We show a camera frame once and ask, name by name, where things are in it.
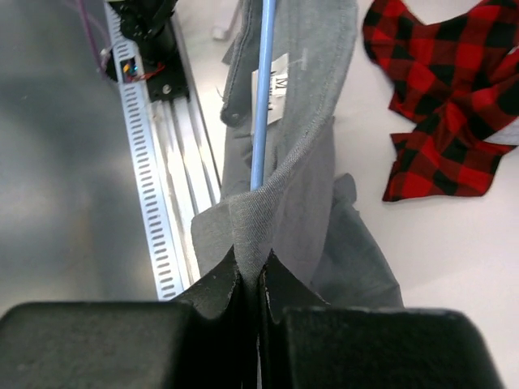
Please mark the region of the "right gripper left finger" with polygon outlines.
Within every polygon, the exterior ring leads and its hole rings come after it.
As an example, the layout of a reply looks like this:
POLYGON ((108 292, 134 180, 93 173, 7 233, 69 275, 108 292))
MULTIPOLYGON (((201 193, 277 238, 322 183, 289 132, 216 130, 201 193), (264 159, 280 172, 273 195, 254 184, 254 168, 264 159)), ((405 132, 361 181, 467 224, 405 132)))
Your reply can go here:
POLYGON ((239 388, 234 252, 168 302, 38 302, 1 320, 4 388, 239 388))

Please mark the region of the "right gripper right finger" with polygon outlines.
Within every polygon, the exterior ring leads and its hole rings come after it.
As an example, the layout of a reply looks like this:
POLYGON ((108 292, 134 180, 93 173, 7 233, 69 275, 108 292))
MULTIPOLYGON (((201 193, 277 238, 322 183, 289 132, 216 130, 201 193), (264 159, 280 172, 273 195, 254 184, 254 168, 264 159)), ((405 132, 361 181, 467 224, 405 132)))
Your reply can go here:
POLYGON ((264 388, 501 388, 478 328, 452 310, 341 309, 274 253, 259 276, 264 388))

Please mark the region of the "grey button shirt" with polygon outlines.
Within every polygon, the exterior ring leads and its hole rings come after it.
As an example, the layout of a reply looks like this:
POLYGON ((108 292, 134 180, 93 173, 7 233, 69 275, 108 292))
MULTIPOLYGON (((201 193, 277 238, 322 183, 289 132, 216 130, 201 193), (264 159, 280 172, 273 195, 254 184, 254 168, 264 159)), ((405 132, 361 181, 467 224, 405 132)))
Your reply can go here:
POLYGON ((353 1, 280 1, 273 56, 288 75, 281 116, 268 127, 264 184, 251 190, 252 75, 259 64, 262 4, 246 1, 225 60, 229 73, 221 201, 192 223, 207 273, 233 250, 255 304, 269 254, 313 292, 340 307, 402 306, 400 286, 354 209, 350 175, 335 177, 334 111, 357 35, 353 1))

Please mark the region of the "blue wire hanger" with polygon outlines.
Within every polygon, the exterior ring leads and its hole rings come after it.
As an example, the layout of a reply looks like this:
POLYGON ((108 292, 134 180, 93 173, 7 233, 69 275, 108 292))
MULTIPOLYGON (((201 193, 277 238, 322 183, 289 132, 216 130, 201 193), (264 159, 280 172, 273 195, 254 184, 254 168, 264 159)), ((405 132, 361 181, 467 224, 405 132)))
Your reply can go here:
POLYGON ((262 5, 254 138, 251 160, 251 190, 258 190, 264 182, 264 160, 268 128, 268 102, 276 5, 276 0, 263 1, 262 5))

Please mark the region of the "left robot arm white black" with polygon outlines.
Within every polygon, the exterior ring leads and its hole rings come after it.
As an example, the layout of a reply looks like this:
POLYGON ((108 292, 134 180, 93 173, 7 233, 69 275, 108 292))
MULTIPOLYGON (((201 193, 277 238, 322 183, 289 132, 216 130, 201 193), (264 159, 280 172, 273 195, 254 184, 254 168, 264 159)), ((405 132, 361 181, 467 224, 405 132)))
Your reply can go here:
POLYGON ((164 62, 177 49, 171 17, 177 1, 108 1, 120 18, 122 35, 134 41, 141 57, 151 63, 164 62))

